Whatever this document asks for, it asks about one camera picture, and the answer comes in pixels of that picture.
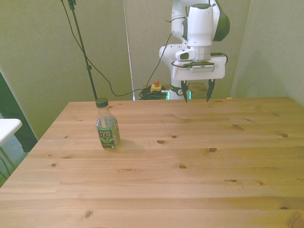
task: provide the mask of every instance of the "white surface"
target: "white surface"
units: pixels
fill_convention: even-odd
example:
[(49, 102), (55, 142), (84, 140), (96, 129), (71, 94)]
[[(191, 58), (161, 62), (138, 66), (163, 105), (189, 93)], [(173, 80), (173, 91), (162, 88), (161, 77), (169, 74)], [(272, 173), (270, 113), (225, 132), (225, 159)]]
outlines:
[(0, 146), (2, 146), (22, 126), (18, 119), (0, 119)]

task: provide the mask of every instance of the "pure leaf label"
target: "pure leaf label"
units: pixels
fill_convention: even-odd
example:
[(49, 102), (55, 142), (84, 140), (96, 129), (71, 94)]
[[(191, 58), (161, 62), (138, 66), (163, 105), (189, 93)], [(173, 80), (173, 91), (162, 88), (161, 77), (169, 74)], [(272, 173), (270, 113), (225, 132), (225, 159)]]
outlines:
[(113, 130), (109, 128), (98, 128), (99, 139), (105, 149), (115, 149)]

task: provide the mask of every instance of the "wall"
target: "wall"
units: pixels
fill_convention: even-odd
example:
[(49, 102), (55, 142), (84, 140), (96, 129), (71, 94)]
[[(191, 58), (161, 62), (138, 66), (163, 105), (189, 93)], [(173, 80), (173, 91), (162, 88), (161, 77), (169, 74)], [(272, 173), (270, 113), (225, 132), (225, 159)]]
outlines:
[[(166, 44), (171, 33), (171, 24), (165, 20), (171, 20), (173, 1), (124, 0), (124, 3), (134, 88), (142, 88), (159, 61), (160, 47)], [(230, 19), (231, 29), (223, 41), (213, 43), (212, 51), (227, 54), (229, 62), (225, 78), (216, 82), (213, 97), (227, 97), (232, 87), (251, 0), (220, 0), (219, 3)], [(180, 41), (171, 38), (170, 43)], [(164, 63), (160, 63), (151, 82), (155, 79), (170, 83), (170, 72)]]
[[(123, 0), (76, 1), (87, 55), (116, 93), (131, 91)], [(67, 0), (64, 3), (75, 28)], [(0, 72), (40, 138), (68, 102), (94, 100), (84, 56), (61, 1), (0, 0), (0, 5)], [(113, 96), (108, 83), (94, 70), (92, 74), (99, 97), (132, 98)]]
[(304, 106), (304, 1), (252, 0), (232, 97), (288, 96)]

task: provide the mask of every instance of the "plastic bottle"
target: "plastic bottle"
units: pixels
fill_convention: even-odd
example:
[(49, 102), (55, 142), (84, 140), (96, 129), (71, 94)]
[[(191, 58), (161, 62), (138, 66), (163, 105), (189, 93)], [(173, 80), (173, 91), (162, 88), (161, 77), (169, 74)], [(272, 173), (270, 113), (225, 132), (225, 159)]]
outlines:
[(109, 110), (109, 103), (105, 97), (96, 100), (98, 120), (96, 123), (100, 142), (105, 149), (115, 149), (120, 142), (117, 119)]

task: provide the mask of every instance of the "green bottle cap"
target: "green bottle cap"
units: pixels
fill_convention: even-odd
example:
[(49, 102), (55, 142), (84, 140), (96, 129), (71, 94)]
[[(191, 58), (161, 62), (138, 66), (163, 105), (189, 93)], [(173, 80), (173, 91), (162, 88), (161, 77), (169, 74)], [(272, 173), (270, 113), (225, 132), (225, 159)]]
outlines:
[(109, 105), (108, 99), (105, 97), (100, 97), (96, 100), (96, 107), (97, 108), (104, 108)]

